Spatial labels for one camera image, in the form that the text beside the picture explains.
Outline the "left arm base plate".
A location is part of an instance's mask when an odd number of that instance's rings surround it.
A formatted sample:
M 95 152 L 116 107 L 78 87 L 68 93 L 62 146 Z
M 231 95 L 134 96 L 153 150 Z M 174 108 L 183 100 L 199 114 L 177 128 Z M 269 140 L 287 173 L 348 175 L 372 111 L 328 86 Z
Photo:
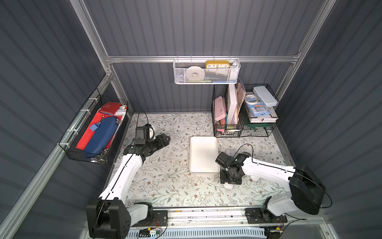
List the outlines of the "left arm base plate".
M 153 211 L 148 214 L 148 217 L 137 224 L 134 227 L 166 227 L 168 225 L 168 211 L 159 210 Z

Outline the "white mouse with logo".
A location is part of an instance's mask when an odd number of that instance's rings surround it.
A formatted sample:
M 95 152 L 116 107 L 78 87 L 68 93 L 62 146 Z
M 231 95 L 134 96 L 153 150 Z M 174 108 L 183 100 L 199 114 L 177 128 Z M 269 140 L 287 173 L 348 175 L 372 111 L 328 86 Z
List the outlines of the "white mouse with logo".
M 231 189 L 234 188 L 234 185 L 233 184 L 229 184 L 229 183 L 224 183 L 223 186 L 227 190 L 231 190 Z

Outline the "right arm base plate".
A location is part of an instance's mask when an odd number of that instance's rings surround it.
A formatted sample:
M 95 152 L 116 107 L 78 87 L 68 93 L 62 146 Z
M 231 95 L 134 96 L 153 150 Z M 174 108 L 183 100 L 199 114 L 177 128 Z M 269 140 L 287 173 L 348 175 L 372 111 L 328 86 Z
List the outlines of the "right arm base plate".
M 268 209 L 246 208 L 244 215 L 249 224 L 287 223 L 286 215 L 275 216 Z

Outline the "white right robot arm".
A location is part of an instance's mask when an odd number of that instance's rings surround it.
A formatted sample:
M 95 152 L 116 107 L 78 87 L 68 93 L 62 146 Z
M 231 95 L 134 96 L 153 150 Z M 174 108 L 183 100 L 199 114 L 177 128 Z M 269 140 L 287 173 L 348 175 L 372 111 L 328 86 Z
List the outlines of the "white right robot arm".
M 300 210 L 317 215 L 326 193 L 326 188 L 308 166 L 302 168 L 277 165 L 257 160 L 248 154 L 229 156 L 221 152 L 215 162 L 220 166 L 220 182 L 228 188 L 242 184 L 249 176 L 253 181 L 265 179 L 285 188 L 278 196 L 268 196 L 260 208 L 258 217 L 270 223 L 289 212 Z

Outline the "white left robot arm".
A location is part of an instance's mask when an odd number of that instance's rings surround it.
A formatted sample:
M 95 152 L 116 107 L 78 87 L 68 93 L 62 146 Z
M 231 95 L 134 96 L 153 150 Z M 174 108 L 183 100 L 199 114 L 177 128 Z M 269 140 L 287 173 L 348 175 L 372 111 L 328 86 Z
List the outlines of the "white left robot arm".
M 104 191 L 86 206 L 89 236 L 92 239 L 124 239 L 130 227 L 151 222 L 152 204 L 135 203 L 126 207 L 126 197 L 132 181 L 145 159 L 168 146 L 166 134 L 155 136 L 142 144 L 131 144 L 123 151 L 122 162 Z

